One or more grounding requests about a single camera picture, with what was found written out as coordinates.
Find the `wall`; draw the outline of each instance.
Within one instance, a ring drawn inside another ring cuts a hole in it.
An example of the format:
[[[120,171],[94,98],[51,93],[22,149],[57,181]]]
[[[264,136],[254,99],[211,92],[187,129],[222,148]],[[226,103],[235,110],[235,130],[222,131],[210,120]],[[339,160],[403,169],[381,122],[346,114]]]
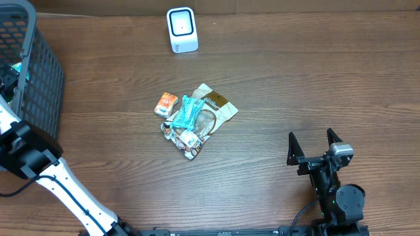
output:
[[[188,6],[196,14],[415,10],[420,0],[30,0],[38,12],[87,16],[164,15]]]

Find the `brown and white package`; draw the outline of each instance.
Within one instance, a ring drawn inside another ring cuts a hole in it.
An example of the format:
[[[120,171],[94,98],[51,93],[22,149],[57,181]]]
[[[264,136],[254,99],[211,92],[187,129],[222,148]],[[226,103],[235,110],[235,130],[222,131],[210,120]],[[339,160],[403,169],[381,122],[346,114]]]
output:
[[[238,109],[235,108],[226,98],[209,88],[206,84],[200,85],[192,94],[192,98],[205,100],[201,109],[194,130],[189,131],[185,128],[171,128],[173,119],[178,111],[172,114],[170,118],[162,123],[161,129],[166,139],[172,142],[184,153],[185,157],[192,160],[201,151],[204,143],[213,135],[213,133],[235,114]]]

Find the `cable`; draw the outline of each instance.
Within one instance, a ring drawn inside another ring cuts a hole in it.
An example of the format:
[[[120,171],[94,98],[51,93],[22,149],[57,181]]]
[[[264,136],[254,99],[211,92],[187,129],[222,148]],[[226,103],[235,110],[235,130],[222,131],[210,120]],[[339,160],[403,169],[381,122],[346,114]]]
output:
[[[13,193],[8,193],[8,194],[4,194],[4,193],[0,193],[0,197],[13,197],[17,194],[19,194],[21,191],[24,191],[27,187],[29,187],[31,184],[33,184],[35,181],[40,180],[42,178],[48,178],[51,181],[56,182],[56,184],[58,184],[58,186],[60,186],[66,193],[67,195],[73,200],[73,202],[83,211],[83,213],[88,216],[93,223],[96,224],[96,226],[98,226],[98,228],[104,233],[104,236],[108,236],[106,234],[105,229],[99,224],[99,222],[93,218],[93,216],[89,213],[88,210],[84,209],[83,206],[79,203],[79,201],[76,200],[76,198],[74,198],[74,196],[70,193],[70,191],[68,191],[68,189],[66,187],[64,187],[60,181],[58,181],[56,178],[51,177],[51,176],[36,176],[35,178],[31,179],[28,183],[26,183],[25,185],[23,185],[20,189],[16,190]]]
[[[296,224],[297,220],[299,219],[299,217],[301,217],[301,214],[303,214],[304,211],[306,211],[308,208],[310,208],[311,206],[313,206],[317,202],[318,202],[318,199],[315,199],[315,200],[311,201],[306,206],[304,206],[299,213],[297,213],[297,215],[296,215],[295,219],[293,220],[293,223],[291,224],[291,227],[290,227],[290,236],[293,236],[293,228],[295,227],[295,224]]]
[[[13,197],[15,195],[18,195],[21,191],[24,191],[27,187],[29,187],[35,181],[36,181],[35,179],[31,179],[28,183],[26,183],[24,186],[22,186],[20,189],[16,190],[13,193],[8,193],[8,194],[0,193],[0,197]]]

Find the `small packet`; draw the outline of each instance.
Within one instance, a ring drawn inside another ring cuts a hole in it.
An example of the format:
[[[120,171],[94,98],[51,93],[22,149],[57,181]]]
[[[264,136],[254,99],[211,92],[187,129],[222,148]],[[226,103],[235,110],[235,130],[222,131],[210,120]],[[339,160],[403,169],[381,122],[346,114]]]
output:
[[[173,119],[171,127],[194,129],[197,116],[203,108],[204,100],[189,98],[187,95],[182,97],[182,105],[178,115]]]
[[[198,113],[193,130],[172,126],[172,122],[179,111],[172,114],[161,124],[161,130],[165,138],[171,140],[189,160],[194,159],[213,133],[238,112],[238,109],[226,98],[206,84],[200,85],[191,98],[204,100],[204,105]]]
[[[172,114],[173,106],[178,103],[178,97],[168,92],[163,92],[162,97],[157,103],[154,111],[156,115],[168,118]]]

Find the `white label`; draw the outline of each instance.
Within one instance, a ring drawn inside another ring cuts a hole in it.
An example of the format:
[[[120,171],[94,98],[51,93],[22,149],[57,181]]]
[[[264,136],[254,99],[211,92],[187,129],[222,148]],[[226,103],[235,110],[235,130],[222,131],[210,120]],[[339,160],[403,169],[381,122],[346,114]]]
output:
[[[182,132],[182,134],[179,136],[179,139],[189,148],[192,148],[192,146],[198,141],[197,135],[189,130]]]

